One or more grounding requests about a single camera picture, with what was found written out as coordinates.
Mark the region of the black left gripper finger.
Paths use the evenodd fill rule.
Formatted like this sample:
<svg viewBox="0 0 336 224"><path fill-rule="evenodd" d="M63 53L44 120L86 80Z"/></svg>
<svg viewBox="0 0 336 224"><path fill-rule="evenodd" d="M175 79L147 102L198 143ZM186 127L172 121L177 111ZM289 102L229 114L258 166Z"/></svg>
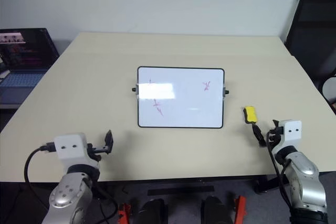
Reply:
<svg viewBox="0 0 336 224"><path fill-rule="evenodd" d="M112 148L113 148L113 136L112 136L112 132L111 132L111 130L109 130L109 131L106 133L106 136L105 136L105 138L104 138L104 142L105 142L104 152L105 152L106 154L111 153Z"/></svg>

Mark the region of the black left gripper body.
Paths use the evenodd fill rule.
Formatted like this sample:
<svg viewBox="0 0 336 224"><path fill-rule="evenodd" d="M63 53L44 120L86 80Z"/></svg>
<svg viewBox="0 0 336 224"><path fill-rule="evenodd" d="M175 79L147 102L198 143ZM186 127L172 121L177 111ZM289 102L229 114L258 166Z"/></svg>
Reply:
<svg viewBox="0 0 336 224"><path fill-rule="evenodd" d="M108 147L93 147L91 143L87 144L87 153L88 156L93 159L94 161L100 162L101 161L101 153L108 154Z"/></svg>

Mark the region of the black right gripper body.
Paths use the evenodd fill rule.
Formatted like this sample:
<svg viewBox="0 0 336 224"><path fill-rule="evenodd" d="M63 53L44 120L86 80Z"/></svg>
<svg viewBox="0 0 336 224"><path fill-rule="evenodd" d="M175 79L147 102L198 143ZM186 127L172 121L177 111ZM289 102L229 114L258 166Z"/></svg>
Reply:
<svg viewBox="0 0 336 224"><path fill-rule="evenodd" d="M270 145L278 145L281 141L282 135L283 135L283 127L278 126L269 131L267 140L269 141Z"/></svg>

